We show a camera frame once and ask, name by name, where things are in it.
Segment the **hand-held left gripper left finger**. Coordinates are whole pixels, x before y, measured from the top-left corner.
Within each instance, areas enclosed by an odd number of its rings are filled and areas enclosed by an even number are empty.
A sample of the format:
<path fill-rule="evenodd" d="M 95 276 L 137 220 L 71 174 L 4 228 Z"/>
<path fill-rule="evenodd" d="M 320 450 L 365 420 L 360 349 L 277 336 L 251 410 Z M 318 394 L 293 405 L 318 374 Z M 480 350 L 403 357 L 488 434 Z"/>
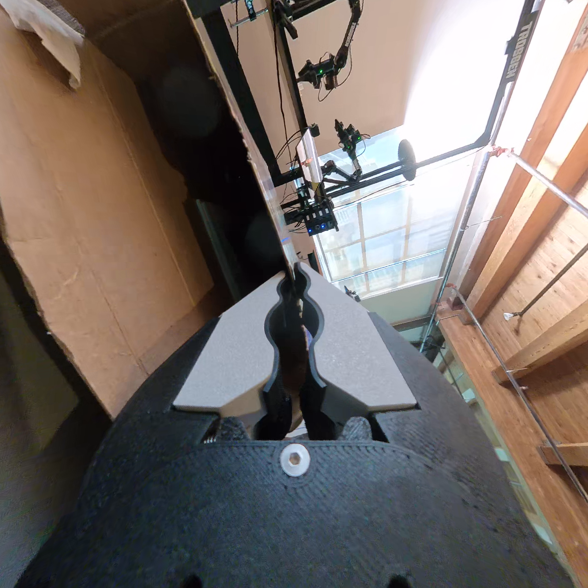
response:
<path fill-rule="evenodd" d="M 291 287 L 280 271 L 221 314 L 174 409 L 235 417 L 254 439 L 286 436 L 292 397 L 283 383 L 283 355 L 296 325 Z"/>

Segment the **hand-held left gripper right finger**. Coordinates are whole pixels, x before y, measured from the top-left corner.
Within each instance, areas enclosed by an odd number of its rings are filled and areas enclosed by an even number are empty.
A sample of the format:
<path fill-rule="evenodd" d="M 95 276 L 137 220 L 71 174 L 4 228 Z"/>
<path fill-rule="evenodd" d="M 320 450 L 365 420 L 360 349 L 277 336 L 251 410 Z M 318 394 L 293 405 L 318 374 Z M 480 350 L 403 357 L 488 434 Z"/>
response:
<path fill-rule="evenodd" d="M 418 409 L 365 308 L 304 262 L 295 289 L 307 346 L 300 408 L 311 440 L 336 440 L 350 419 Z"/>

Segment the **yellow cardboard toy box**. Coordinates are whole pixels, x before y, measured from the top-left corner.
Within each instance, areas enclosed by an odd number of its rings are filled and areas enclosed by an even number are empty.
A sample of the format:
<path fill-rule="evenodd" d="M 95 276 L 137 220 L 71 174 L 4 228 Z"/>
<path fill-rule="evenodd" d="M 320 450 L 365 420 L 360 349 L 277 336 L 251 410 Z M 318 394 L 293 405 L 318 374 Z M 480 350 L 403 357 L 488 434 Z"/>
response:
<path fill-rule="evenodd" d="M 1 1 L 1 239 L 49 336 L 110 417 L 196 327 L 213 289 L 185 202 L 195 188 L 155 132 L 138 83 L 170 59 L 203 69 L 228 107 L 261 202 L 269 172 L 234 118 L 186 1 Z"/>

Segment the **silver metal pipe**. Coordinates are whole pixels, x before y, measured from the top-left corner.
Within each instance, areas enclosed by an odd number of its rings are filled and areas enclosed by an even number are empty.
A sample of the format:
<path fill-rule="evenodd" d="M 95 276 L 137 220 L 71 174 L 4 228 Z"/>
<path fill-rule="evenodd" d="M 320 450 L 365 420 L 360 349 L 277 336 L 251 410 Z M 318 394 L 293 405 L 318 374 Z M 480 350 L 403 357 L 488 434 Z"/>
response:
<path fill-rule="evenodd" d="M 525 392 L 526 388 L 524 388 L 523 386 L 521 386 L 519 384 L 519 382 L 516 380 L 516 378 L 514 376 L 514 371 L 507 367 L 507 364 L 506 364 L 504 358 L 498 352 L 497 348 L 495 347 L 495 345 L 493 344 L 493 342 L 491 341 L 489 336 L 484 331 L 483 327 L 481 326 L 478 319 L 475 317 L 471 308 L 469 308 L 469 305 L 467 304 L 466 299 L 460 293 L 457 286 L 455 286 L 455 285 L 451 286 L 451 290 L 457 296 L 457 298 L 460 300 L 460 302 L 463 304 L 463 308 L 466 310 L 469 318 L 473 321 L 474 326 L 477 328 L 479 333 L 482 335 L 482 337 L 483 337 L 484 341 L 486 342 L 487 346 L 489 347 L 490 351 L 493 353 L 493 355 L 498 360 L 499 367 L 502 369 L 502 371 L 506 375 L 507 381 L 514 388 L 514 391 L 518 394 L 519 398 L 522 400 L 523 404 L 525 405 L 525 408 L 532 416 L 533 420 L 537 424 L 540 431 L 543 433 L 543 435 L 547 441 L 548 447 L 551 448 L 551 450 L 555 454 L 556 463 L 559 464 L 564 469 L 565 474 L 567 474 L 567 476 L 570 479 L 574 488 L 578 491 L 579 495 L 582 497 L 584 502 L 587 503 L 586 489 L 584 489 L 582 483 L 580 482 L 579 478 L 572 470 L 570 464 L 566 461 L 566 459 L 562 455 L 562 453 L 559 449 L 560 446 L 558 444 L 556 444 L 555 439 L 551 436 L 546 425 L 544 424 L 544 422 L 540 418 L 539 414 L 536 412 L 536 410 L 533 408 L 531 402 L 528 400 L 526 392 Z"/>
<path fill-rule="evenodd" d="M 502 148 L 500 146 L 492 146 L 489 149 L 489 154 L 492 157 L 499 157 L 503 154 L 506 154 L 507 157 L 513 159 L 516 165 L 522 168 L 525 172 L 527 172 L 531 177 L 540 181 L 540 183 L 545 186 L 549 192 L 553 195 L 557 196 L 566 206 L 569 208 L 577 211 L 583 217 L 587 219 L 587 208 L 579 203 L 575 198 L 572 198 L 569 194 L 563 191 L 560 187 L 554 184 L 551 180 L 549 180 L 544 174 L 539 172 L 536 168 L 526 162 L 520 155 L 515 153 L 512 148 Z"/>
<path fill-rule="evenodd" d="M 452 272 L 454 262 L 458 255 L 462 239 L 468 226 L 469 218 L 471 216 L 479 189 L 481 187 L 481 181 L 483 180 L 486 168 L 489 163 L 490 150 L 491 146 L 487 145 L 484 148 L 482 148 L 474 158 L 472 169 L 466 183 L 465 193 L 463 195 L 462 202 L 458 210 L 458 215 L 456 217 L 456 222 L 451 233 L 449 247 L 447 249 L 442 264 L 442 275 L 439 287 L 437 289 L 436 298 L 431 304 L 429 321 L 423 332 L 422 342 L 419 348 L 420 353 L 425 352 L 426 343 L 434 327 L 437 309 L 442 301 L 447 283 L 449 282 L 449 277 Z"/>

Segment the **large window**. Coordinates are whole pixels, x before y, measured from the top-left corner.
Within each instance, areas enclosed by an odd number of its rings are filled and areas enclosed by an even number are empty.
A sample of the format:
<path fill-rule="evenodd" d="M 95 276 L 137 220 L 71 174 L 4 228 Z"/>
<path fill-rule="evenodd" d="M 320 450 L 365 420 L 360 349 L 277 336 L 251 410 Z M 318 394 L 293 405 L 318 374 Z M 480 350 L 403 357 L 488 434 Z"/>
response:
<path fill-rule="evenodd" d="M 480 151 L 334 198 L 339 229 L 313 238 L 324 276 L 362 299 L 440 279 Z"/>

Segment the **black hub box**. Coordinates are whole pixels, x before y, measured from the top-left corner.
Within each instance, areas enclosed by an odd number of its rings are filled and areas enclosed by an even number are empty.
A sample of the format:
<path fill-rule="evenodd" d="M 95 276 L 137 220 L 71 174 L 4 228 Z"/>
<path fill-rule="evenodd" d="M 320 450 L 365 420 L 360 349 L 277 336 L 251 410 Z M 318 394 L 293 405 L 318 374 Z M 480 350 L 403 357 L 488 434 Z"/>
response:
<path fill-rule="evenodd" d="M 298 196 L 294 201 L 281 206 L 285 224 L 290 232 L 316 236 L 330 230 L 338 231 L 334 204 L 330 197 L 319 197 L 317 201 Z"/>

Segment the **white light panel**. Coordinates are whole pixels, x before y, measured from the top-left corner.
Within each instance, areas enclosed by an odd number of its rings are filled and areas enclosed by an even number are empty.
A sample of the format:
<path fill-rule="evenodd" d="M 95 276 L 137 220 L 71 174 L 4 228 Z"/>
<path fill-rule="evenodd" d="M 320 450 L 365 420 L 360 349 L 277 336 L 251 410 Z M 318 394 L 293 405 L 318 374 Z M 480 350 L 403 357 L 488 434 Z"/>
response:
<path fill-rule="evenodd" d="M 317 193 L 323 182 L 322 167 L 313 135 L 315 131 L 314 126 L 307 127 L 296 146 L 299 179 L 313 195 Z"/>

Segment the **black aluminium rig frame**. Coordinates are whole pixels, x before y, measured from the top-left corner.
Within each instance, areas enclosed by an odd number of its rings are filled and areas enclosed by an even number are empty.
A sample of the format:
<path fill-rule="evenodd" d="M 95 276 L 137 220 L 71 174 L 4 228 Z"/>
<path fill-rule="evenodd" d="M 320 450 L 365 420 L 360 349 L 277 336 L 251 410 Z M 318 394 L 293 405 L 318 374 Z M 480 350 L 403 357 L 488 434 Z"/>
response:
<path fill-rule="evenodd" d="M 447 162 L 460 155 L 470 155 L 474 150 L 480 150 L 491 143 L 493 133 L 498 131 L 502 123 L 507 103 L 518 78 L 520 66 L 527 52 L 527 44 L 532 38 L 543 4 L 544 1 L 525 1 L 523 4 L 516 34 L 508 41 L 506 46 L 507 61 L 482 135 L 473 143 L 417 162 L 417 170 L 439 162 Z M 276 196 L 275 188 L 299 179 L 299 173 L 297 168 L 284 173 L 279 170 L 251 89 L 235 48 L 233 48 L 229 39 L 228 30 L 221 24 L 221 16 L 220 9 L 217 9 L 202 16 L 202 18 L 195 19 L 195 32 L 209 61 L 210 70 L 214 73 L 217 84 L 223 90 L 227 103 L 230 104 L 232 99 L 235 104 L 232 107 L 232 115 L 235 121 L 239 123 L 244 140 L 249 139 L 249 143 L 252 144 L 252 147 L 249 148 L 249 154 L 251 156 L 257 154 L 263 159 L 262 167 L 269 175 L 268 187 L 261 180 L 258 182 L 264 193 L 268 217 L 272 222 L 272 227 L 277 234 L 285 234 L 284 237 L 279 237 L 281 242 L 285 243 L 290 238 L 291 233 L 285 224 L 281 199 Z M 401 176 L 399 170 L 400 163 L 397 161 L 373 172 L 363 174 L 361 179 L 346 180 L 341 183 L 341 188 L 329 188 L 324 191 L 322 183 L 318 191 L 324 197 L 332 199 L 333 197 L 350 194 L 357 189 L 371 187 L 385 180 Z"/>

